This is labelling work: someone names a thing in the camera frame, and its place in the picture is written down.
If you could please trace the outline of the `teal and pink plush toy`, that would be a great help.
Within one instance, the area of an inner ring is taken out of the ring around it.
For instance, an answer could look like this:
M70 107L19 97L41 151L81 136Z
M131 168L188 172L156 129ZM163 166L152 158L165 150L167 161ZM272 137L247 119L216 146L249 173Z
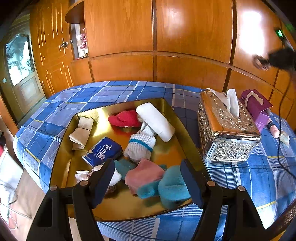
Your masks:
M138 164L122 158L115 161L115 168L132 195L141 199L159 197L166 209L175 209L191 198L179 165L167 168L145 158Z

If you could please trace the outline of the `white knit sock blue stripe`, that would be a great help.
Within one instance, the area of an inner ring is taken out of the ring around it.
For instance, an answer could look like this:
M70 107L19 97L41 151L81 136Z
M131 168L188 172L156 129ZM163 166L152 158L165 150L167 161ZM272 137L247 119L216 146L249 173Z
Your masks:
M132 134L124 151L124 156L135 163L142 159L151 159L153 148L156 144L155 132L144 121L140 130Z

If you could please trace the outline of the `wooden door with glass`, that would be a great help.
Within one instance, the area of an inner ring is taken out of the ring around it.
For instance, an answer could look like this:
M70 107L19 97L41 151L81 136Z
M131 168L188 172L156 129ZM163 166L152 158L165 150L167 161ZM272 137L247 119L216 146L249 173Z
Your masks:
M16 18L1 40L1 95L17 127L46 100L33 57L30 14Z

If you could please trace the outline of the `wooden wardrobe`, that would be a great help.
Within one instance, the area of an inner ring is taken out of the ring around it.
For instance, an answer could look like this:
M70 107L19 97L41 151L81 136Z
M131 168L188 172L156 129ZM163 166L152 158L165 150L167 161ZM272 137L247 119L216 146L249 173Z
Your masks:
M256 89L295 128L295 88L252 56L287 27L264 1L39 1L30 17L46 96L90 82L144 80L238 94Z

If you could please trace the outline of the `small brown scrunchie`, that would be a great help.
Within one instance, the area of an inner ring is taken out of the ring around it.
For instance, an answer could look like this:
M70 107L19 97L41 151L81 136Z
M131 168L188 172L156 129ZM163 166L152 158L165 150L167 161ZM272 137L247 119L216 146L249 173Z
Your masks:
M114 191L116 190L116 186L113 185L113 186L108 186L107 190L106 190L106 195L109 195L111 193L113 193Z

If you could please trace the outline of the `gold tray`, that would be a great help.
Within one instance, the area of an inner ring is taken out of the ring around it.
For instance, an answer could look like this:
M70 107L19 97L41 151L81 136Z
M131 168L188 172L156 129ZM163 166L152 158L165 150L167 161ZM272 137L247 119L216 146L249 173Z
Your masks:
M175 114L164 98L151 98L145 100L117 103L100 108L81 111L71 118L62 137L57 156L54 161L50 184L60 188L76 185L75 173L80 170L90 170L91 166L81 157L103 137L109 137L123 149L126 148L130 136L137 132L136 128L112 127L107 118L123 110L136 109L139 105L150 102L175 128L173 137L165 143L160 137L156 138L156 146L152 152L151 160L156 164L165 164L168 167L181 164L188 159L199 174L210 180L209 173L185 126ZM93 118L94 124L90 137L84 149L74 151L69 135L77 128L80 117ZM166 213L159 198L140 199L133 196L123 181L116 185L116 190L103 199L93 213L97 221L123 221L141 219Z

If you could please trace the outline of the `white small cloth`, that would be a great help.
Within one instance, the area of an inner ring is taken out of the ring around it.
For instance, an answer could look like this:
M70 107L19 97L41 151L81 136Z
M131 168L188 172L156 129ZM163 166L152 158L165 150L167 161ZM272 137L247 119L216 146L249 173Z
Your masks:
M93 172L99 171L102 168L102 165L98 165L93 167L90 171L76 171L75 178L77 182L80 182L82 180L88 180ZM121 180L121 174L114 169L113 176L111 178L111 181L109 183L109 186L115 186L119 181Z

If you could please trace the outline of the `blue Tempo tissue pack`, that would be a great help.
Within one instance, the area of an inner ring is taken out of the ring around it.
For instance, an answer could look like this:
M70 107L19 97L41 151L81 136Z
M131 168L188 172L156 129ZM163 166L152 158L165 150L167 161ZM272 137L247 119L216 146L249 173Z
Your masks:
M82 159L92 167L95 167L102 165L107 159L115 160L122 152L120 144L108 137L104 137L84 154Z

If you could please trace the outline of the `ornate silver tissue box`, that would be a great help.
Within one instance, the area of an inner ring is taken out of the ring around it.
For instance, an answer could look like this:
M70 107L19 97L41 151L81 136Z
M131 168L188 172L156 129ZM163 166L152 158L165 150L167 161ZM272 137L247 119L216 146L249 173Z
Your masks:
M198 126L204 162L246 161L260 143L260 132L250 113L240 101L238 107L236 117L211 90L201 92Z

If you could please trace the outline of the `wicker basket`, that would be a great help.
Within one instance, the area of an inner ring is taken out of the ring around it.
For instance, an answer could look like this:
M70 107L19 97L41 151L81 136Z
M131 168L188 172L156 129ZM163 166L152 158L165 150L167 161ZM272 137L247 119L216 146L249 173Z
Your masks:
M296 201L294 200L281 216L266 230L267 240L272 240L284 232L295 217Z

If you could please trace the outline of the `red fabric item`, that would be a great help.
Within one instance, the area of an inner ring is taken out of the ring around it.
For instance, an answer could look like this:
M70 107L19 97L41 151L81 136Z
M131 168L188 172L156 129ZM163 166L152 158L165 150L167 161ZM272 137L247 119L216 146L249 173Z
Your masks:
M139 128L142 125L138 120L137 112L135 110L124 110L117 115L110 115L108 121L112 126L121 128Z

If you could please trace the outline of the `beige cloth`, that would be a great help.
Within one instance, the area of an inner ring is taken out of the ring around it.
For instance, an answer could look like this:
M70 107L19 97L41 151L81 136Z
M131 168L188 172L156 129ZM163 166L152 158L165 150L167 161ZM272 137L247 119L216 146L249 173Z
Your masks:
M70 141L73 142L72 150L82 150L85 148L93 123L94 120L92 118L82 116L79 119L78 127L69 135Z

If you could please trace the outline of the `blue plaid bed sheet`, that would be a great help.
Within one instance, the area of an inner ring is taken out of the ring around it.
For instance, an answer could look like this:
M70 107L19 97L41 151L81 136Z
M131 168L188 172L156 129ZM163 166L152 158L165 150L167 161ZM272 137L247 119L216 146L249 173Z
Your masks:
M14 151L36 184L47 191L57 150L74 114L154 97L164 98L173 107L194 143L199 144L196 113L200 93L196 87L146 81L104 81L71 87L47 99L21 126L14 138ZM289 146L263 129L261 143L247 161L207 166L220 186L242 185L247 189L264 227L269 227L295 200L295 134L282 116L272 114L271 119L289 135ZM201 214L201 209L192 204L155 217L100 222L98 226L103 235L114 240L190 240Z

